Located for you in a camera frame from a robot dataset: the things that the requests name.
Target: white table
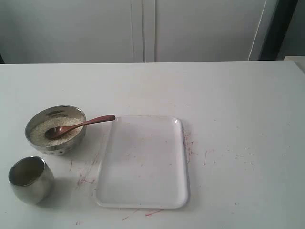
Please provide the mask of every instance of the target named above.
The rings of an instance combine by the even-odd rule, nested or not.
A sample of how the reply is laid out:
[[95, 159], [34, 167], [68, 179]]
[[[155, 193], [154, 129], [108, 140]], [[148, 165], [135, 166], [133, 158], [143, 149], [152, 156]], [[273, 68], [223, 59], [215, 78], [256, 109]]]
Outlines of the white table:
[[[287, 61], [2, 65], [1, 228], [303, 228], [304, 97], [305, 75]], [[87, 119], [181, 119], [193, 152], [187, 205], [151, 216], [99, 207], [94, 184], [77, 181], [80, 170], [96, 178], [107, 124], [88, 126], [84, 142], [63, 156], [43, 155], [24, 137], [33, 115], [59, 104], [81, 108]], [[56, 177], [39, 206], [17, 200], [7, 178], [16, 161], [33, 155]]]

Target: stainless steel cup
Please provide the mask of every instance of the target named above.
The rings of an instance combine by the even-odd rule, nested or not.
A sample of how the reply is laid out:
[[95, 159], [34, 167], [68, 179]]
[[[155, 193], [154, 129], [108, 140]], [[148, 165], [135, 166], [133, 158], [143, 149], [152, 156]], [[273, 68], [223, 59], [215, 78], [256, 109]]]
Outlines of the stainless steel cup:
[[54, 176], [42, 158], [30, 156], [13, 165], [9, 181], [18, 199], [24, 203], [37, 204], [50, 193]]

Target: uncooked rice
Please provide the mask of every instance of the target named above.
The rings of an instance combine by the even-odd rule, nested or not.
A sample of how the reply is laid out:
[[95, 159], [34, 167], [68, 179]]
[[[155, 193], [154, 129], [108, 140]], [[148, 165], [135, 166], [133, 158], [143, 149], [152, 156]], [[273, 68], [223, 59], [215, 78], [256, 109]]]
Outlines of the uncooked rice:
[[71, 126], [83, 122], [80, 118], [69, 118], [69, 117], [57, 117], [49, 119], [43, 123], [38, 124], [34, 127], [30, 133], [30, 141], [39, 146], [55, 146], [61, 143], [67, 142], [76, 136], [83, 128], [78, 127], [57, 139], [47, 139], [44, 134], [47, 130], [56, 126]]

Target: wooden spoon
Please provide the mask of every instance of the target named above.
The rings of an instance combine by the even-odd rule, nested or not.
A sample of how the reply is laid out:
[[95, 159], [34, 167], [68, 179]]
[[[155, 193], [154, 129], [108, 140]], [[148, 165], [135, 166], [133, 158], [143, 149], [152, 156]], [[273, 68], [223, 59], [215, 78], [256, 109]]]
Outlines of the wooden spoon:
[[66, 134], [66, 133], [70, 132], [71, 130], [74, 130], [83, 125], [89, 125], [89, 124], [93, 124], [93, 123], [102, 123], [102, 122], [108, 122], [108, 121], [113, 121], [113, 120], [115, 120], [114, 115], [101, 116], [101, 117], [94, 118], [92, 120], [89, 120], [89, 121], [86, 121], [83, 123], [79, 123], [77, 125], [56, 126], [56, 127], [53, 127], [51, 129], [47, 130], [44, 133], [44, 135], [46, 136], [46, 138], [49, 138], [49, 139], [58, 138], [58, 137], [62, 136], [63, 134]]

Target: white tray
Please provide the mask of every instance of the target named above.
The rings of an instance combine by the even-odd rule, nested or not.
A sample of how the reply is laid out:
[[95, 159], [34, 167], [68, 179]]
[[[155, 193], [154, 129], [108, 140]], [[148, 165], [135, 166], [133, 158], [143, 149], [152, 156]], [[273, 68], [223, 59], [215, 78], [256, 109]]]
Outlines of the white tray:
[[175, 209], [188, 196], [181, 122], [157, 116], [116, 118], [99, 169], [97, 203]]

